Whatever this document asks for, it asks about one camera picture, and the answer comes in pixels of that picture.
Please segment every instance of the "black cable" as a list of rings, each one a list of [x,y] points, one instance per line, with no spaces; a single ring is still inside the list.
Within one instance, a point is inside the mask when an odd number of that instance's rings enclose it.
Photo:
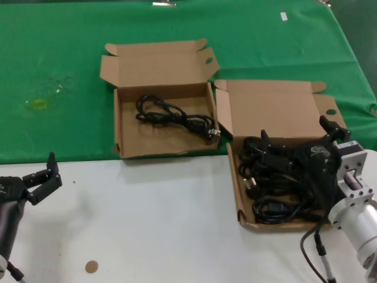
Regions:
[[[301,252],[303,254],[303,256],[305,257],[307,263],[309,264],[309,266],[312,268],[312,270],[314,271],[314,273],[319,277],[319,279],[323,282],[323,283],[328,283],[324,277],[318,272],[318,270],[314,267],[314,265],[312,264],[312,262],[310,261],[309,257],[307,256],[307,253],[305,251],[305,248],[304,248],[304,241],[306,240],[307,237],[309,237],[312,233],[314,233],[315,231],[317,231],[318,229],[320,229],[323,225],[323,223],[326,221],[327,217],[323,217],[322,220],[317,223],[312,229],[310,229],[309,231],[307,231],[305,233],[305,235],[302,236],[301,238],[301,241],[300,241],[300,249],[301,249]]]
[[[253,199],[253,213],[257,223],[275,225],[303,219],[318,222],[322,216],[315,213],[319,209],[313,190],[303,178],[299,166],[293,166],[288,173],[267,166],[264,162],[265,152],[261,149],[261,139],[247,137],[239,150],[241,161],[238,172],[252,184],[246,187],[246,193]],[[289,157],[290,151],[281,148],[271,148],[273,154]],[[287,202],[277,199],[280,196],[295,196],[297,202]]]
[[[153,102],[160,106],[166,113],[145,112],[144,103]],[[197,134],[208,141],[217,138],[218,131],[214,128],[214,120],[204,114],[187,115],[181,108],[166,103],[161,97],[155,95],[142,96],[136,101],[136,119],[151,124],[180,124],[190,132]]]

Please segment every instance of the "cardboard box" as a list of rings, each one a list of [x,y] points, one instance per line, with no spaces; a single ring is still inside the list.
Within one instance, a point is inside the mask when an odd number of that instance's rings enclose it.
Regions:
[[[212,116],[219,129],[211,85],[218,70],[207,40],[148,44],[106,44],[110,56],[102,56],[100,77],[114,90],[115,143],[121,158],[158,154],[183,154],[216,150],[219,141],[208,143],[180,125],[153,126],[136,120],[135,102],[155,94],[187,114]],[[151,106],[148,111],[163,110]]]
[[[216,80],[214,84],[219,123],[233,135],[233,145],[227,144],[227,149],[240,224],[286,231],[312,227],[313,223],[300,220],[278,225],[256,223],[253,200],[247,197],[243,177],[238,174],[237,153],[245,137],[260,137],[263,129],[274,143],[279,144],[295,146],[319,139],[326,134],[319,124],[320,115],[345,127],[333,97],[314,94],[325,90],[326,84],[263,80]]]

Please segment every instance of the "white tag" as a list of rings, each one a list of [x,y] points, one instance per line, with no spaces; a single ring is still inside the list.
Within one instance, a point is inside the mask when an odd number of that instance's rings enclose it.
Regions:
[[[347,142],[347,143],[339,144],[339,145],[337,145],[336,147],[337,147],[338,149],[344,149],[345,147],[354,146],[354,145],[356,145],[356,142],[355,142],[355,141],[349,141],[349,142]]]
[[[283,21],[288,21],[287,14],[286,14],[285,12],[281,12],[281,13],[280,13],[280,16],[282,16],[282,20],[283,20]]]

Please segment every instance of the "yellow stain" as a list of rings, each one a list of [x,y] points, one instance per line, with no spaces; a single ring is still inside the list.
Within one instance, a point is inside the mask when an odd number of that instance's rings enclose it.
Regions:
[[[33,110],[43,110],[47,108],[47,104],[46,99],[36,99],[33,101],[32,108]]]

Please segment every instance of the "robotic arm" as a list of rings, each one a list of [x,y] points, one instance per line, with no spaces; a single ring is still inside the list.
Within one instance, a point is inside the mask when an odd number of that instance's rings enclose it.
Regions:
[[[32,192],[28,189],[38,186]],[[18,225],[24,215],[27,201],[39,204],[62,186],[59,168],[53,152],[49,154],[45,170],[19,177],[0,177],[0,279],[5,270],[18,282],[27,282],[24,275],[10,262]]]

